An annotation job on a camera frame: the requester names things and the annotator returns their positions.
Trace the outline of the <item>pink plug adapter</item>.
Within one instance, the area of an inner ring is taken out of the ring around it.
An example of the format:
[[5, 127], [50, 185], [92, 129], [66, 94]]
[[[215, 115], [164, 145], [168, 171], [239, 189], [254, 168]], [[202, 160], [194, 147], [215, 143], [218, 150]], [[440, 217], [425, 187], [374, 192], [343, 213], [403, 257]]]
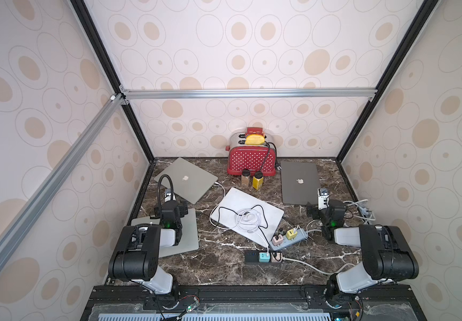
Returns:
[[275, 247], [280, 246], [283, 242], [284, 242], [284, 237], [283, 237], [283, 235], [281, 235], [281, 234], [275, 235], [275, 236], [271, 239], [271, 243], [272, 243], [272, 245], [275, 246]]

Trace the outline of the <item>black power strip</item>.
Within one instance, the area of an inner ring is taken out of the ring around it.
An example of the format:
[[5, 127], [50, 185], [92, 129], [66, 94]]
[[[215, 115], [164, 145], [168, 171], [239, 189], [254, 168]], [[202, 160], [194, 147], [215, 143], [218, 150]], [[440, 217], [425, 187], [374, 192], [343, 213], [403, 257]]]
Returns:
[[245, 264], [270, 264], [270, 263], [282, 263], [283, 254], [280, 252], [268, 252], [271, 254], [271, 261], [269, 263], [259, 263], [259, 253], [266, 251], [257, 251], [257, 250], [248, 250], [244, 253], [244, 263]]

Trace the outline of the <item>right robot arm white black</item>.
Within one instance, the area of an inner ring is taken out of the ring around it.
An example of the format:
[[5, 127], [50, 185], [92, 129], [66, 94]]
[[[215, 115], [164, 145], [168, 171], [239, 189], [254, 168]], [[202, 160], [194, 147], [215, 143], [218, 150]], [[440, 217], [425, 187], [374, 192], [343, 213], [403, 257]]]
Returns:
[[396, 226], [362, 224], [346, 227], [346, 211], [356, 208], [357, 218], [372, 221], [374, 214], [363, 206], [365, 201], [328, 200], [324, 205], [306, 205], [307, 215], [321, 221], [322, 236], [341, 246], [359, 247], [362, 261], [346, 271], [334, 272], [327, 281], [324, 297], [328, 302], [340, 294], [358, 294], [384, 282], [414, 279], [418, 262], [402, 231]]

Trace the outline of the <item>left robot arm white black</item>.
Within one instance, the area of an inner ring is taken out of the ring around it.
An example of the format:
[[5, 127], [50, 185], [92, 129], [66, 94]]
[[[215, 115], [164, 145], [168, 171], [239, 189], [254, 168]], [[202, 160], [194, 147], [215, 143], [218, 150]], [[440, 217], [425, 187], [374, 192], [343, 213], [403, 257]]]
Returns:
[[123, 228], [109, 260], [109, 277], [137, 283], [157, 295], [179, 298], [176, 277], [158, 265], [162, 247], [178, 246], [182, 238], [181, 218], [188, 204], [177, 200], [159, 203], [158, 224], [138, 224]]

